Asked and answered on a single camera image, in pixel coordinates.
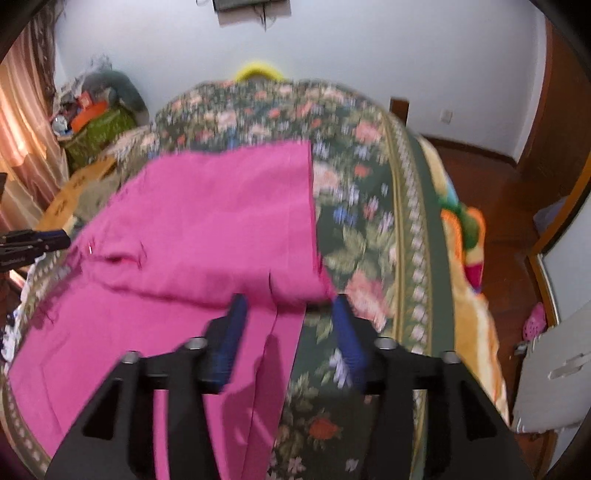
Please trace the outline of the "pink pants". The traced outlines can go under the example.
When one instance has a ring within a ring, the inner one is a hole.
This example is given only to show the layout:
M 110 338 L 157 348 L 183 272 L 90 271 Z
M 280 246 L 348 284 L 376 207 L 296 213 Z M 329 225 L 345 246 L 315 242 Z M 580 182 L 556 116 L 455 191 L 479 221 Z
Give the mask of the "pink pants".
M 242 294 L 235 368 L 206 413 L 221 477 L 266 477 L 305 311 L 334 296 L 317 249 L 311 145 L 153 159 L 81 230 L 66 267 L 8 373 L 45 452 L 124 353 L 169 352 Z

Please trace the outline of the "pink striped curtain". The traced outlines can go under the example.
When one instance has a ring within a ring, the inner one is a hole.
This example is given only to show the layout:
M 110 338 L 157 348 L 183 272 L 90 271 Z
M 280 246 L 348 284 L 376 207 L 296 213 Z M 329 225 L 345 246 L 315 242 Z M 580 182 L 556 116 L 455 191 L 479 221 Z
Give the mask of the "pink striped curtain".
M 65 152 L 50 127 L 55 49 L 29 22 L 1 62 L 1 229 L 36 226 L 69 178 Z

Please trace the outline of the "olive green folded pants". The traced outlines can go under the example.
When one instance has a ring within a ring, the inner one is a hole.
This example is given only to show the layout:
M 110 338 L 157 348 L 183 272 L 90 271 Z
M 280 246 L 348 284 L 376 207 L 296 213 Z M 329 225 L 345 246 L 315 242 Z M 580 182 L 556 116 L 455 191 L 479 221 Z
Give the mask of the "olive green folded pants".
M 74 216 L 85 223 L 91 221 L 120 187 L 121 178 L 115 174 L 91 181 L 78 199 Z

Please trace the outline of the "orange yellow blanket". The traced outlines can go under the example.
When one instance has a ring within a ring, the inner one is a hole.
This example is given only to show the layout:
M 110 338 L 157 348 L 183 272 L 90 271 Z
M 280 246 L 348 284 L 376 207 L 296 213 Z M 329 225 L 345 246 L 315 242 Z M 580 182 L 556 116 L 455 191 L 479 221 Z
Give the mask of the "orange yellow blanket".
M 455 315 L 455 348 L 506 423 L 507 388 L 498 359 L 499 338 L 482 292 L 486 223 L 480 210 L 462 203 L 431 142 L 419 139 L 441 207 Z

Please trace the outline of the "green storage box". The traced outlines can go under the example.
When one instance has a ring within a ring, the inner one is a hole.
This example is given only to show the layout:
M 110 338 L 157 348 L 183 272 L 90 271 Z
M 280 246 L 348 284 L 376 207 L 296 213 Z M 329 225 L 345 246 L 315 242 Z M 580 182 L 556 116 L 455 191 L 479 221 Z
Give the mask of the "green storage box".
M 68 167 L 74 172 L 91 163 L 122 133 L 137 126 L 124 108 L 113 108 L 90 120 L 64 145 Z

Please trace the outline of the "pink slipper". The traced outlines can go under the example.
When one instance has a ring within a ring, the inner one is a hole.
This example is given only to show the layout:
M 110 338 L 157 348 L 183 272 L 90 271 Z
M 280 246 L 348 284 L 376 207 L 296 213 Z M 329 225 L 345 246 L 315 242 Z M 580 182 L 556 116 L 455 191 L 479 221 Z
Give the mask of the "pink slipper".
M 532 341 L 541 335 L 547 327 L 544 305 L 538 302 L 533 308 L 522 328 L 523 340 Z

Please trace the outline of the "orange box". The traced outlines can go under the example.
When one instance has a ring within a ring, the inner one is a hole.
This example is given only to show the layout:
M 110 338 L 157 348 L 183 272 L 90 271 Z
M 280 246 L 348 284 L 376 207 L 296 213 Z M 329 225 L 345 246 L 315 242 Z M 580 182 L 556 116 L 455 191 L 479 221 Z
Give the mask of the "orange box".
M 71 128 L 74 134 L 81 131 L 85 125 L 104 114 L 109 108 L 107 101 L 100 101 L 90 107 L 81 110 L 71 121 Z

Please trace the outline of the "grey plush pillow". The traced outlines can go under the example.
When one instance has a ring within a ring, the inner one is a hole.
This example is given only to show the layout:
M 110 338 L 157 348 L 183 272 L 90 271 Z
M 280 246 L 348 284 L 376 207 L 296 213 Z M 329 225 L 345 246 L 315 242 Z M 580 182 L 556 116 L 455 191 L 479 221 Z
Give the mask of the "grey plush pillow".
M 105 100 L 110 107 L 124 107 L 139 126 L 149 123 L 149 112 L 143 98 L 131 80 L 120 71 L 105 69 L 90 73 L 82 83 L 82 91 L 88 93 L 93 101 Z

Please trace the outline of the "floral green bedspread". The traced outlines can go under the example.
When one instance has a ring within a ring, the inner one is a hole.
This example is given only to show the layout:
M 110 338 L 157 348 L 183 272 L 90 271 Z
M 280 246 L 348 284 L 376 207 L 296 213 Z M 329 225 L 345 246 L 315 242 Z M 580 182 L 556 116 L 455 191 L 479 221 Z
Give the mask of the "floral green bedspread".
M 131 144 L 116 145 L 110 175 L 122 185 L 161 154 L 301 139 L 311 142 L 318 247 L 335 287 L 411 351 L 451 349 L 451 280 L 431 172 L 419 138 L 368 97 L 318 80 L 202 83 Z M 346 382 L 329 316 L 308 314 L 267 474 L 359 478 L 374 412 Z

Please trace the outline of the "yellow bed footboard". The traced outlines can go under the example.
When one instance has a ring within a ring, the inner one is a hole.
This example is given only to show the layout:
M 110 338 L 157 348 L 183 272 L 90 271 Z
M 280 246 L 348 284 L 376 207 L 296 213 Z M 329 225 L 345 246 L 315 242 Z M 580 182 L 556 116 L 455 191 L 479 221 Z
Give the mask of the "yellow bed footboard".
M 276 67 L 263 61 L 246 63 L 235 73 L 235 82 L 245 82 L 255 79 L 269 81 L 283 81 L 286 77 Z

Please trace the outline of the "wooden door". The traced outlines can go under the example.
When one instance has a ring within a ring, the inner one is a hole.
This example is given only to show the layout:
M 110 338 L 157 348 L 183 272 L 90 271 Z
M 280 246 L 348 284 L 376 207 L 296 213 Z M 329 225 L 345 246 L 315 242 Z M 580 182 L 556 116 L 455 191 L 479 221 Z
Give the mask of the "wooden door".
M 571 191 L 590 153 L 590 80 L 579 58 L 550 22 L 543 83 L 518 171 L 528 180 Z

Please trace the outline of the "wooden bedpost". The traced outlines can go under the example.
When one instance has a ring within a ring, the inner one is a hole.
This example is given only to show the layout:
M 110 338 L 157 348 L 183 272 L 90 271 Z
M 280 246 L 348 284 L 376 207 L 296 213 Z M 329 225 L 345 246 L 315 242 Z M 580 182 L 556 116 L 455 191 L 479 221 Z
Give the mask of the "wooden bedpost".
M 392 97 L 390 100 L 390 112 L 398 117 L 404 124 L 407 124 L 410 112 L 410 101 L 404 98 Z

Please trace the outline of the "small wall monitor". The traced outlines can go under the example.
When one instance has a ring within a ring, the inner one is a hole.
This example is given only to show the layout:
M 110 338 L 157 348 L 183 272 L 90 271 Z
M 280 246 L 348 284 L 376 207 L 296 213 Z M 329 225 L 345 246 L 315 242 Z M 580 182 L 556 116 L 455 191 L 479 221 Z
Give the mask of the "small wall monitor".
M 227 13 L 243 8 L 263 7 L 281 1 L 283 0 L 212 0 L 212 5 L 216 13 Z

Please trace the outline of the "wall socket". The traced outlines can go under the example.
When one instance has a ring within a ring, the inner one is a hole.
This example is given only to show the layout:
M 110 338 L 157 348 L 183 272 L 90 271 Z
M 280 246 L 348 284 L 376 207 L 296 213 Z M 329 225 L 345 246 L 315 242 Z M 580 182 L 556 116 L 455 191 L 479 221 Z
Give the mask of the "wall socket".
M 446 124 L 450 124 L 453 119 L 453 112 L 450 110 L 443 110 L 440 115 L 440 121 Z

